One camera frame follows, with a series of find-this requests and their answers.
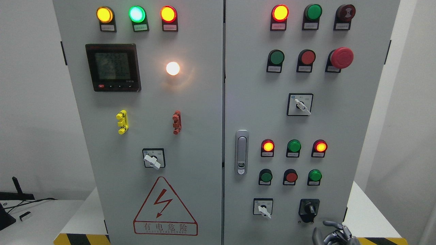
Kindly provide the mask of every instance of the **electrical control cabinet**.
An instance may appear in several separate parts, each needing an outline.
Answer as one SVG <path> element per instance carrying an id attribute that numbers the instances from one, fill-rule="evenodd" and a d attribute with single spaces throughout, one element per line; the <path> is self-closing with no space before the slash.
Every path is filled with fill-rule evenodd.
<path id="1" fill-rule="evenodd" d="M 307 245 L 314 227 L 331 232 L 323 220 L 342 222 L 398 5 L 226 0 L 224 244 Z M 266 72 L 274 60 L 280 73 Z M 261 157 L 266 139 L 273 157 Z M 271 200 L 264 215 L 258 199 Z"/>
<path id="2" fill-rule="evenodd" d="M 111 244 L 221 244 L 223 1 L 53 3 Z"/>

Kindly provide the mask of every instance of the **green indicator light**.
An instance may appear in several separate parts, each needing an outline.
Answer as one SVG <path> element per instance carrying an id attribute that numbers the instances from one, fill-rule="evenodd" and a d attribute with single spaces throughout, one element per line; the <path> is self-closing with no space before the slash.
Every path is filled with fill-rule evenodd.
<path id="1" fill-rule="evenodd" d="M 301 149 L 301 143 L 298 140 L 291 140 L 288 143 L 288 149 L 291 152 L 298 152 Z"/>
<path id="2" fill-rule="evenodd" d="M 271 54 L 270 60 L 273 64 L 278 65 L 285 60 L 285 55 L 280 51 L 275 51 Z"/>
<path id="3" fill-rule="evenodd" d="M 323 177 L 323 175 L 321 174 L 321 172 L 318 169 L 314 169 L 312 171 L 309 172 L 309 178 L 312 181 L 320 181 L 321 178 Z"/>
<path id="4" fill-rule="evenodd" d="M 133 22 L 141 23 L 145 20 L 145 11 L 140 6 L 132 6 L 129 9 L 129 17 Z"/>
<path id="5" fill-rule="evenodd" d="M 273 179 L 273 175 L 270 173 L 263 173 L 262 176 L 260 177 L 260 179 L 263 182 L 270 182 Z"/>
<path id="6" fill-rule="evenodd" d="M 319 17 L 321 17 L 322 13 L 323 13 L 323 9 L 319 4 L 312 4 L 307 8 L 306 17 L 309 20 L 316 20 Z"/>

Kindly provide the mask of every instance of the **gray metal panel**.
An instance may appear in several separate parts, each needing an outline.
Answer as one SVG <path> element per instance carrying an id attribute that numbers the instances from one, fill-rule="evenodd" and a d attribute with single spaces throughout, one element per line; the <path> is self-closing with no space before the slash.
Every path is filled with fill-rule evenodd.
<path id="1" fill-rule="evenodd" d="M 133 32 L 127 12 L 137 4 L 147 13 L 149 32 Z M 179 32 L 162 31 L 164 5 L 176 8 Z M 99 6 L 114 10 L 116 33 L 100 32 Z M 111 244 L 220 244 L 223 2 L 54 0 L 54 8 Z M 135 43 L 142 91 L 94 92 L 89 43 Z M 165 72 L 170 61 L 181 65 L 175 77 Z M 130 129 L 118 135 L 115 115 L 122 109 Z M 177 136 L 175 110 L 183 120 Z M 145 168 L 143 148 L 164 148 L 166 167 Z M 159 176 L 198 222 L 198 236 L 134 234 L 133 220 Z M 167 211 L 178 217 L 171 204 Z"/>
<path id="2" fill-rule="evenodd" d="M 290 9 L 286 31 L 270 31 L 277 4 Z M 225 81 L 225 244 L 311 244 L 323 220 L 341 222 L 364 141 L 378 81 L 388 49 L 399 1 L 320 0 L 323 14 L 317 31 L 302 31 L 304 8 L 312 2 L 284 0 L 226 1 Z M 333 31 L 336 9 L 356 6 L 350 31 Z M 329 53 L 353 50 L 354 61 L 340 74 L 325 73 Z M 312 73 L 296 73 L 298 54 L 312 49 Z M 266 73 L 273 49 L 285 54 L 281 74 Z M 312 115 L 286 116 L 289 93 L 313 93 Z M 248 170 L 234 168 L 235 132 L 250 133 Z M 264 139 L 275 142 L 274 157 L 261 158 Z M 287 143 L 302 144 L 300 158 L 286 158 Z M 315 140 L 328 144 L 325 158 L 310 157 Z M 271 186 L 259 186 L 259 171 L 272 171 Z M 287 169 L 298 173 L 296 186 L 283 186 Z M 320 186 L 307 186 L 310 170 L 323 174 Z M 252 214 L 253 198 L 274 198 L 271 220 Z M 317 198 L 315 223 L 298 223 L 300 199 Z"/>

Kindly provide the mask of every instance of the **red terminal connector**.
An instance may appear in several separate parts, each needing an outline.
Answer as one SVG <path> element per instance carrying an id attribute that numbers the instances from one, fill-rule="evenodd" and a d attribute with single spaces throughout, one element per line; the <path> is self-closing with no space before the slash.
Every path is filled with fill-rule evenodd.
<path id="1" fill-rule="evenodd" d="M 174 123 L 173 123 L 173 128 L 174 128 L 173 134 L 177 135 L 182 130 L 182 116 L 180 114 L 180 111 L 174 112 L 173 120 L 174 120 Z"/>

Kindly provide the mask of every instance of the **robotic hand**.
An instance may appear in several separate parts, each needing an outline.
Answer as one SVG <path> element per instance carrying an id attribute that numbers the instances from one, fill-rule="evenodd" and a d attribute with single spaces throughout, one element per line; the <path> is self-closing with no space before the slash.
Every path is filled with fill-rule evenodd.
<path id="1" fill-rule="evenodd" d="M 323 239 L 321 230 L 315 227 L 312 234 L 312 241 L 314 245 L 360 245 L 359 240 L 354 237 L 348 227 L 333 221 L 323 221 L 325 226 L 335 227 L 336 230 Z"/>

